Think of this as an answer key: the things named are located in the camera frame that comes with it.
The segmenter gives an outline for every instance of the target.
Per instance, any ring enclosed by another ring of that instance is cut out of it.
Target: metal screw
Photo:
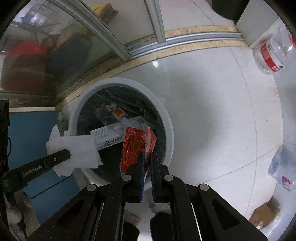
[[[122,180],[124,180],[124,181],[129,181],[130,179],[131,179],[130,175],[123,175],[122,176]]]
[[[92,192],[96,189],[96,185],[94,184],[89,184],[87,187],[86,187],[87,191],[89,192]]]
[[[165,176],[165,179],[166,179],[167,181],[171,181],[171,180],[174,179],[174,177],[173,177],[172,175],[166,175],[166,176]]]
[[[201,184],[200,189],[203,191],[207,191],[207,190],[209,190],[209,186],[207,184]]]

